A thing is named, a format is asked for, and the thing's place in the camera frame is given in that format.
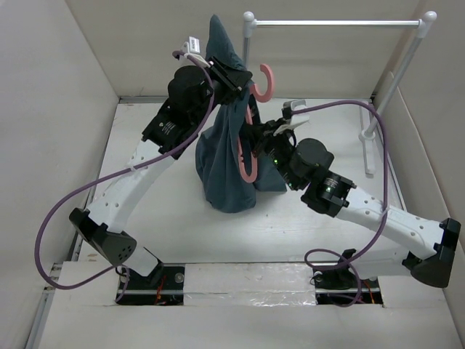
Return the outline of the teal t shirt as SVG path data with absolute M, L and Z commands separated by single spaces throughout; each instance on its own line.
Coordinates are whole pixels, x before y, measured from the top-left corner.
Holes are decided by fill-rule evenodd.
M 205 199 L 224 213 L 238 213 L 256 205 L 256 193 L 285 193 L 286 184 L 267 157 L 258 158 L 256 180 L 247 183 L 239 169 L 238 143 L 245 156 L 245 168 L 250 172 L 249 141 L 240 134 L 246 120 L 246 107 L 260 121 L 258 105 L 250 89 L 230 105 L 219 107 L 212 127 L 200 135 L 195 147 L 195 168 L 203 184 Z

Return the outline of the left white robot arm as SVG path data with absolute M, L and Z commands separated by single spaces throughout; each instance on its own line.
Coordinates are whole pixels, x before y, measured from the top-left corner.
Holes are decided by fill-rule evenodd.
M 124 229 L 150 186 L 194 141 L 217 105 L 243 96 L 252 74 L 215 57 L 195 58 L 178 68 L 168 97 L 142 131 L 124 173 L 85 209 L 74 209 L 71 223 L 83 239 L 112 266 L 125 266 L 146 288 L 160 284 L 161 261 Z

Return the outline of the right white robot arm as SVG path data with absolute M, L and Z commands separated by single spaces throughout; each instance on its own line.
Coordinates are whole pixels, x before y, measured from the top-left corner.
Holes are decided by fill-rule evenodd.
M 452 218 L 426 220 L 382 201 L 330 170 L 334 156 L 324 144 L 312 138 L 297 141 L 294 131 L 282 119 L 248 125 L 245 134 L 257 156 L 268 156 L 291 190 L 303 190 L 301 197 L 312 211 L 352 222 L 383 237 L 397 247 L 372 251 L 356 257 L 347 249 L 337 265 L 339 283 L 351 286 L 361 277 L 372 278 L 405 273 L 428 286 L 444 289 L 453 269 L 461 223 Z

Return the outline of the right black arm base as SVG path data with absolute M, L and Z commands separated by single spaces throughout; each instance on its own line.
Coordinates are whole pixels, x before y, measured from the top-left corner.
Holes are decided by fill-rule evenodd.
M 342 254 L 331 252 L 327 249 L 313 249 L 304 255 L 305 263 L 313 264 L 313 276 L 310 284 L 315 287 L 315 299 L 317 305 L 335 305 L 346 308 L 349 305 L 381 305 L 383 303 L 381 289 L 378 280 L 357 279 L 351 265 L 342 268 L 322 270 L 324 264 L 310 262 L 308 257 L 312 253 L 325 252 L 339 257 L 339 260 L 329 266 L 337 265 L 351 258 L 356 249 L 346 249 Z

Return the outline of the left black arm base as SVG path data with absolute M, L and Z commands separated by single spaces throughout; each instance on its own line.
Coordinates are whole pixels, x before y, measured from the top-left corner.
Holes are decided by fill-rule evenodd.
M 149 276 L 141 276 L 133 270 L 118 272 L 116 293 L 118 305 L 184 305 L 185 264 L 159 263 Z

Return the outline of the white metal clothes rack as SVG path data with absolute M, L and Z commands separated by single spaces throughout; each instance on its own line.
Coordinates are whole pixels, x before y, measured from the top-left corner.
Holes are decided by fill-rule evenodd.
M 388 106 L 399 83 L 401 82 L 408 66 L 413 59 L 418 47 L 427 36 L 433 23 L 437 20 L 435 11 L 428 11 L 417 20 L 258 20 L 253 12 L 243 13 L 243 50 L 242 59 L 248 63 L 251 36 L 256 28 L 277 28 L 277 27 L 367 27 L 367 28 L 412 28 L 416 31 L 407 52 L 404 54 L 397 72 L 395 73 L 387 92 L 377 108 L 377 113 L 382 114 Z M 374 118 L 363 114 L 361 116 L 362 130 L 359 139 L 363 146 L 363 158 L 365 173 L 374 175 L 376 165 L 374 158 L 375 128 L 381 123 Z

